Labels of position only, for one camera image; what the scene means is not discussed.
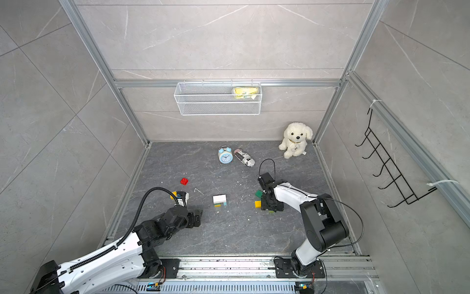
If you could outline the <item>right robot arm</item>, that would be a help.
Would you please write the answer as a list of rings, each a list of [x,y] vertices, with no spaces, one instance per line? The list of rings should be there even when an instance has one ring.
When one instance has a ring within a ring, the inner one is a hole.
[[[328,250],[340,247],[339,242],[350,236],[338,204],[350,206],[332,198],[329,194],[310,194],[290,183],[276,181],[269,173],[258,176],[261,186],[261,209],[283,211],[284,206],[301,213],[306,240],[290,258],[274,257],[278,278],[323,278],[324,265],[318,260]]]

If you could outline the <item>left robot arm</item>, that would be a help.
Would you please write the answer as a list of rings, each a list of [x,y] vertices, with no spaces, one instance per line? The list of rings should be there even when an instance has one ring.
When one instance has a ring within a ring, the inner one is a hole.
[[[166,213],[137,223],[146,199],[162,191],[174,205]],[[187,208],[186,193],[153,187],[146,191],[135,217],[123,237],[83,257],[57,264],[49,261],[37,272],[32,294],[95,294],[131,279],[157,278],[165,282],[171,270],[163,264],[156,248],[182,229],[201,225],[203,212]]]

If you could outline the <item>cream long lego brick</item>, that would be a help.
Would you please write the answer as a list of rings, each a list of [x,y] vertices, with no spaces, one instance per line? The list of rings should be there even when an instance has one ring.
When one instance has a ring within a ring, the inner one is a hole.
[[[213,199],[213,204],[226,204],[226,195],[225,194],[221,194],[221,195],[217,195],[217,196],[213,196],[212,197]]]

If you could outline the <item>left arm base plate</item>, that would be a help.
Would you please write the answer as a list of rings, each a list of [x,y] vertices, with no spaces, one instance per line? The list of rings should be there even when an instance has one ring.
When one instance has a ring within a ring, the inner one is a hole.
[[[165,272],[166,279],[176,279],[181,260],[179,258],[163,258],[160,261],[161,266],[155,278],[164,279]]]

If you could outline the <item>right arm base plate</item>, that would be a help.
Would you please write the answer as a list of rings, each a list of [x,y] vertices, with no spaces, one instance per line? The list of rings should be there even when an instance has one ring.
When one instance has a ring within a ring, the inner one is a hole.
[[[322,279],[326,277],[324,266],[319,260],[305,266],[295,257],[284,258],[276,256],[273,258],[273,262],[276,278],[278,279]]]

